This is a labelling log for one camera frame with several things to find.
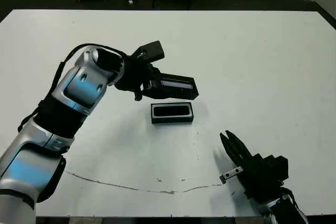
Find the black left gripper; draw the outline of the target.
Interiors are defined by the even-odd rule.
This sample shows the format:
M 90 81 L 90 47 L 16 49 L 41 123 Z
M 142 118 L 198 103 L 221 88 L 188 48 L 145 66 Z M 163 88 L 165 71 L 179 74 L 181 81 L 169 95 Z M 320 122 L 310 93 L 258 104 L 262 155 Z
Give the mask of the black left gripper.
M 151 86 L 151 81 L 159 79 L 160 75 L 160 70 L 151 63 L 124 58 L 124 74 L 114 86 L 121 91 L 133 92 L 136 101 L 141 101 L 143 96 L 159 99 L 160 91 Z

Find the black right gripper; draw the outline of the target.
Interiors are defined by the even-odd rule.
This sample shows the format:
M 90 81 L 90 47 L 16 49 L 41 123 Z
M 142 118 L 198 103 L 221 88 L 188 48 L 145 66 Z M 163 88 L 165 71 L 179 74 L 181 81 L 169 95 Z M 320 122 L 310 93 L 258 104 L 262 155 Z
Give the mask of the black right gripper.
M 220 139 L 235 168 L 220 175 L 222 184 L 234 176 L 248 199 L 266 204 L 282 196 L 282 156 L 252 156 L 245 144 L 232 132 L 220 133 Z

